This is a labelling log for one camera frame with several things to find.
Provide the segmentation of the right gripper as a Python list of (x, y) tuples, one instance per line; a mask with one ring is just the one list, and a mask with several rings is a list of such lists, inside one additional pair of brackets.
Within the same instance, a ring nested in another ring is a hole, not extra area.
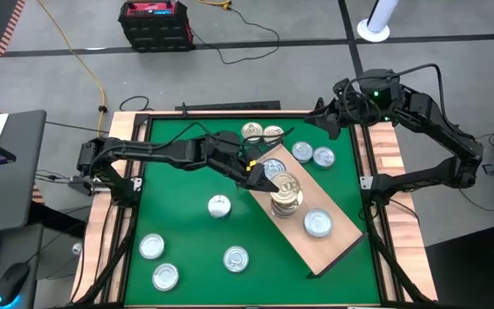
[(350, 83), (348, 78), (339, 80), (332, 90), (336, 96), (332, 107), (336, 114), (329, 109), (317, 109), (309, 112), (304, 118), (305, 123), (314, 126), (328, 126), (328, 137), (336, 140), (341, 128), (349, 124), (365, 124), (365, 101)]

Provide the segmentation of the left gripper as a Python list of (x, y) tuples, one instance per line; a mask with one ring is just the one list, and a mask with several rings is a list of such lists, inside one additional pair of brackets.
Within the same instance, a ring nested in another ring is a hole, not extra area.
[(267, 179), (263, 167), (252, 167), (248, 171), (244, 161), (236, 152), (216, 151), (216, 171), (235, 181), (238, 187), (251, 191), (272, 192), (277, 186)]

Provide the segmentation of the red label seafood can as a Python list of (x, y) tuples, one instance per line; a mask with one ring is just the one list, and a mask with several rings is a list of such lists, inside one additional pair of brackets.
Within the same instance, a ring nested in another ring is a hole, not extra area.
[(266, 159), (262, 164), (267, 179), (272, 179), (275, 174), (286, 171), (285, 164), (278, 159)]

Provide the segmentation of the teal label seafood can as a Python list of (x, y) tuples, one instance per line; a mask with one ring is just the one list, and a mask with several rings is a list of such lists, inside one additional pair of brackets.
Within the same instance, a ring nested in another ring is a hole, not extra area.
[(318, 147), (313, 152), (313, 161), (321, 168), (330, 168), (335, 163), (334, 151), (329, 147)]

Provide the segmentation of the silver-lid seafood can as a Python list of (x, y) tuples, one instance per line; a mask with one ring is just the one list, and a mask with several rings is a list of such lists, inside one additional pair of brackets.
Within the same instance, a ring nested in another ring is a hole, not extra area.
[(215, 195), (208, 201), (208, 212), (213, 218), (225, 218), (229, 216), (231, 210), (232, 204), (225, 195)]
[(157, 233), (146, 235), (139, 244), (139, 252), (143, 258), (155, 260), (160, 258), (165, 251), (165, 241)]
[(154, 287), (159, 291), (170, 291), (178, 284), (178, 268), (173, 264), (161, 264), (156, 267), (152, 274)]
[(328, 236), (333, 229), (333, 220), (324, 209), (311, 209), (304, 217), (304, 230), (312, 237)]

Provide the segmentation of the blue albacore tuna can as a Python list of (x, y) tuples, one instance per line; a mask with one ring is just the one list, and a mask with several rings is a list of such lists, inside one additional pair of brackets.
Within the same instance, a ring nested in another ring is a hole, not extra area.
[(241, 246), (229, 247), (223, 256), (225, 268), (232, 273), (243, 272), (249, 265), (249, 254)]
[(312, 159), (313, 148), (307, 142), (295, 142), (292, 145), (292, 155), (300, 163), (307, 163)]

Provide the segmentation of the black perforated panel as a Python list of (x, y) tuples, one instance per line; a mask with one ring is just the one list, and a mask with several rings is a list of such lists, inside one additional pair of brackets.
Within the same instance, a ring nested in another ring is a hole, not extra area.
[[(280, 110), (279, 100), (250, 101), (237, 103), (219, 103), (206, 105), (186, 105), (188, 111), (230, 111), (230, 110)], [(176, 111), (182, 111), (181, 106), (175, 107)]]

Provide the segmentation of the white round stand base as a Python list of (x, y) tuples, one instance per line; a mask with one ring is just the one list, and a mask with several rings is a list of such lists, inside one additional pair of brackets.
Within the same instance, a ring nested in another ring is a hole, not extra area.
[(389, 20), (399, 0), (376, 0), (371, 12), (357, 25), (358, 35), (369, 42), (378, 43), (390, 35)]

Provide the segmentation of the green table mat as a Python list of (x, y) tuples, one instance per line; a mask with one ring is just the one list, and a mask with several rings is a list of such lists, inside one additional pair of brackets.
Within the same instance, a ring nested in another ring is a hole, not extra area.
[[(177, 286), (157, 290), (157, 262), (133, 251), (124, 302), (128, 306), (376, 304), (377, 279), (367, 239), (356, 244), (324, 276), (312, 279), (303, 259), (273, 223), (249, 236), (242, 230), (259, 218), (252, 195), (210, 168), (186, 172), (148, 163), (137, 218), (136, 238), (159, 234), (162, 263), (178, 268)], [(225, 195), (229, 216), (213, 218), (208, 201)], [(240, 273), (223, 264), (225, 251), (241, 246), (249, 265)]]

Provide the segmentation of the black crate with red top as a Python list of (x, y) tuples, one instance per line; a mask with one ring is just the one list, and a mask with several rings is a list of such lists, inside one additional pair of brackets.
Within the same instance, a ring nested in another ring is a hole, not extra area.
[(126, 0), (117, 19), (136, 52), (194, 50), (188, 8), (178, 0)]

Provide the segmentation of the black desk base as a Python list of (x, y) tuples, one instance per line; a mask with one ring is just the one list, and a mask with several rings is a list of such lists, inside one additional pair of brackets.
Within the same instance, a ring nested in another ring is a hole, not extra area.
[(42, 203), (31, 202), (27, 217), (27, 225), (41, 224), (71, 237), (83, 239), (87, 223), (71, 215), (56, 211)]

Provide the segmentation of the plain black floor mat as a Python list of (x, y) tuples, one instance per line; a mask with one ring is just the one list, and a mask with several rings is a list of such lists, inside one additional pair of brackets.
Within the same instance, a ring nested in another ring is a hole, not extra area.
[(494, 227), (429, 245), (425, 251), (439, 303), (494, 309)]

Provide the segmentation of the grey desk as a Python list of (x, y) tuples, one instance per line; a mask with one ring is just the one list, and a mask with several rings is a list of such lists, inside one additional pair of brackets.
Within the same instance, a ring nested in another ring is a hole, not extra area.
[(45, 120), (42, 110), (12, 113), (3, 128), (0, 147), (16, 162), (0, 166), (0, 231), (27, 224)]

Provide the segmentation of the grey keyboard tray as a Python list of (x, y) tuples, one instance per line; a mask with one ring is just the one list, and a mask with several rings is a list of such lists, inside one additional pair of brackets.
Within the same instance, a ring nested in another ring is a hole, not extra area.
[(27, 261), (30, 269), (18, 300), (0, 309), (33, 309), (42, 236), (43, 227), (40, 224), (0, 232), (0, 278), (15, 263)]

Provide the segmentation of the black computer mouse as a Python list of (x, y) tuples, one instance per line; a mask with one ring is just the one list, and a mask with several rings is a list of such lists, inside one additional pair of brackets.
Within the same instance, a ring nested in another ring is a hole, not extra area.
[(26, 262), (12, 264), (5, 270), (0, 278), (0, 308), (9, 307), (18, 300), (29, 272)]

